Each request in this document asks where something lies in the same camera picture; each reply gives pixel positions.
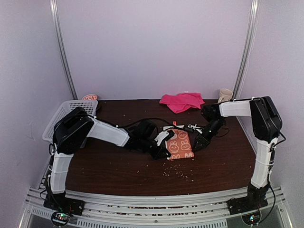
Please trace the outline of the orange bunny towel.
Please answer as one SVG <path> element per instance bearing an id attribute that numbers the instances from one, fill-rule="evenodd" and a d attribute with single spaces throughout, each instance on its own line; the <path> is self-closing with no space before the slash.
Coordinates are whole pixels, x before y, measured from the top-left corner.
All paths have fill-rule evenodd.
<path id="1" fill-rule="evenodd" d="M 175 135 L 165 142 L 166 149 L 171 156 L 167 160 L 176 160 L 184 158 L 193 158 L 192 146 L 190 144 L 190 138 L 188 132 L 184 130 L 178 130 L 171 126 L 164 126 L 162 128 L 165 131 L 173 130 Z"/>

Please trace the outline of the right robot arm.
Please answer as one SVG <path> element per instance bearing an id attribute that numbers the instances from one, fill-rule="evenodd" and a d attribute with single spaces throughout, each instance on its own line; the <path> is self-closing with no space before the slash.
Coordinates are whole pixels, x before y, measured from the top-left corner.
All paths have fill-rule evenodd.
<path id="1" fill-rule="evenodd" d="M 275 149 L 283 136 L 283 126 L 280 114 L 269 96 L 253 97 L 249 99 L 230 100 L 218 104 L 206 105 L 201 115 L 208 122 L 196 136 L 193 152 L 205 149 L 225 124 L 228 117 L 249 117 L 252 131 L 256 140 L 256 161 L 254 172 L 247 188 L 247 195 L 232 199 L 228 204 L 245 206 L 254 209 L 263 204 L 266 193 L 270 188 L 270 174 L 274 165 Z"/>

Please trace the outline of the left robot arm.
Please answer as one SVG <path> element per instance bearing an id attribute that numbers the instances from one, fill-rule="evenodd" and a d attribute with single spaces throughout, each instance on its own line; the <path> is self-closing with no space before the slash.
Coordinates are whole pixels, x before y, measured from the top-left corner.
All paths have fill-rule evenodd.
<path id="1" fill-rule="evenodd" d="M 49 202 L 58 211 L 68 207 L 66 178 L 74 154 L 83 148 L 87 138 L 95 138 L 128 150 L 149 153 L 153 159 L 169 158 L 171 153 L 163 145 L 174 136 L 173 130 L 162 131 L 151 138 L 156 126 L 150 120 L 141 120 L 137 126 L 122 128 L 105 123 L 76 107 L 54 126 L 53 163 L 48 180 Z"/>

